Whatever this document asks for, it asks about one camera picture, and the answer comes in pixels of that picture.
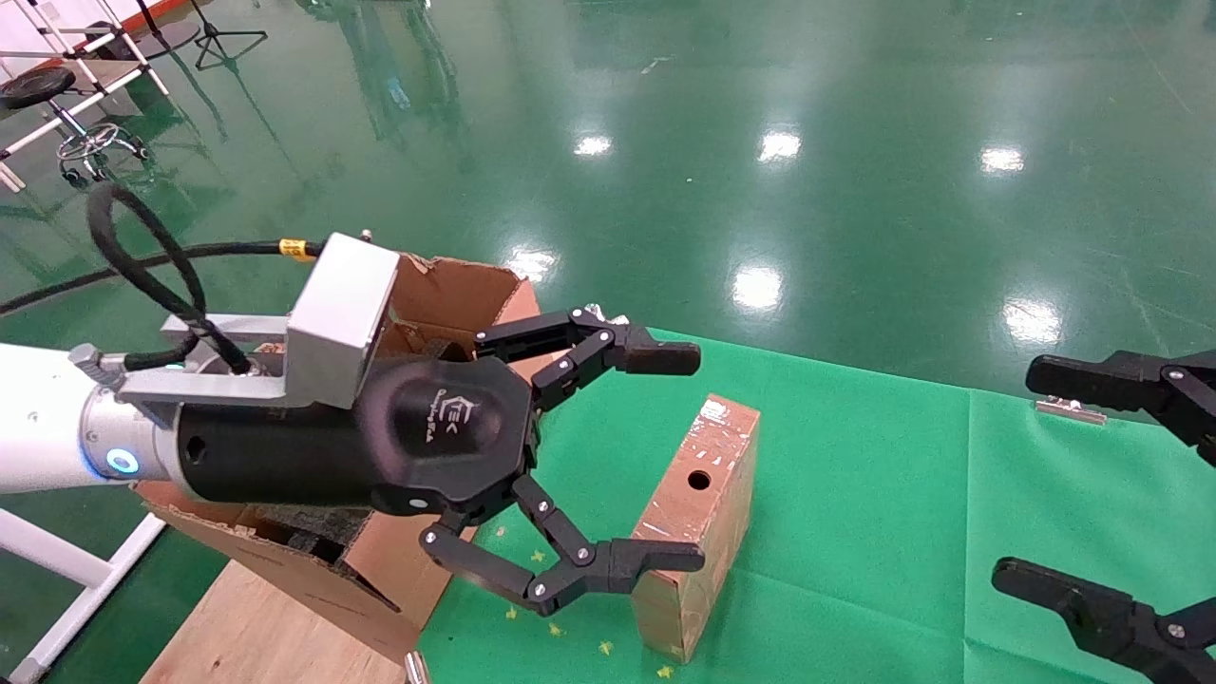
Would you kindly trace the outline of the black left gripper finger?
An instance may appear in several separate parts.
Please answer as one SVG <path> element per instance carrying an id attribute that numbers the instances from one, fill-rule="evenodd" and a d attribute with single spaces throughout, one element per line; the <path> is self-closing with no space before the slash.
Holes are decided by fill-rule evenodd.
<path id="1" fill-rule="evenodd" d="M 530 475 L 511 486 L 508 500 L 542 532 L 559 559 L 535 574 L 520 564 L 466 542 L 466 520 L 445 511 L 420 536 L 420 545 L 443 570 L 548 618 L 589 593 L 630 595 L 651 571 L 696 572 L 705 556 L 694 542 L 589 542 Z"/>
<path id="2" fill-rule="evenodd" d="M 537 411 L 548 411 L 608 370 L 630 375 L 691 376 L 702 364 L 698 344 L 652 337 L 651 329 L 609 320 L 596 305 L 503 323 L 475 333 L 478 358 L 505 364 L 558 355 L 531 376 Z"/>

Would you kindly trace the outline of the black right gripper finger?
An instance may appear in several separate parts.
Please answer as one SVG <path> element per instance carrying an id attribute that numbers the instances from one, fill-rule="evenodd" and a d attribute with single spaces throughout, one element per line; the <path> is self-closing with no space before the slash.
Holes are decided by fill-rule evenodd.
<path id="1" fill-rule="evenodd" d="M 1215 465 L 1215 351 L 1164 358 L 1116 351 L 1103 361 L 1038 355 L 1026 387 L 1115 411 L 1144 411 Z"/>
<path id="2" fill-rule="evenodd" d="M 1111 587 L 1018 557 L 995 564 L 992 587 L 1059 615 L 1079 650 L 1152 683 L 1214 683 L 1215 598 L 1169 613 Z"/>

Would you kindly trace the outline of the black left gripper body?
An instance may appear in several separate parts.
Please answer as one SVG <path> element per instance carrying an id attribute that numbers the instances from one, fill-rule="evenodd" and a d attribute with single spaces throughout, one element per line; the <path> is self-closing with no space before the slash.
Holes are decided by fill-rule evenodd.
<path id="1" fill-rule="evenodd" d="M 377 361 L 351 408 L 182 407 L 181 486 L 204 501 L 490 518 L 536 462 L 529 381 L 486 358 Z"/>

